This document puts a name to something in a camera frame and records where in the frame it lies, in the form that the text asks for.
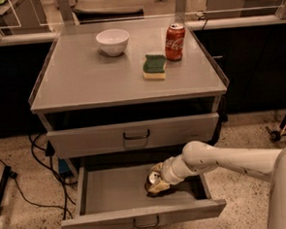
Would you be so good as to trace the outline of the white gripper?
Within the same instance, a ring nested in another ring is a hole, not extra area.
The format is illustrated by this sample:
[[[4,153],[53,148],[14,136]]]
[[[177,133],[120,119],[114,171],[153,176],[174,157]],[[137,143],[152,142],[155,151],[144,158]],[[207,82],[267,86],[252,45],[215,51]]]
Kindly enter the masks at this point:
[[[153,173],[161,173],[161,178],[151,182],[146,182],[146,192],[150,194],[158,194],[170,189],[170,184],[179,184],[187,177],[193,176],[194,172],[183,160],[182,156],[170,157],[164,162],[153,165],[149,171]]]

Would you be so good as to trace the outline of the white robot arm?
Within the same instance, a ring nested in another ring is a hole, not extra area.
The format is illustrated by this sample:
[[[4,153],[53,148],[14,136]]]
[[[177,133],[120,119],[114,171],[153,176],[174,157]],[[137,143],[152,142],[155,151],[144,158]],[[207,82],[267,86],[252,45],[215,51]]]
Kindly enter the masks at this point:
[[[203,142],[189,142],[182,154],[154,165],[148,173],[146,192],[158,194],[186,178],[216,168],[267,181],[270,184],[268,229],[286,229],[286,147],[222,148]]]

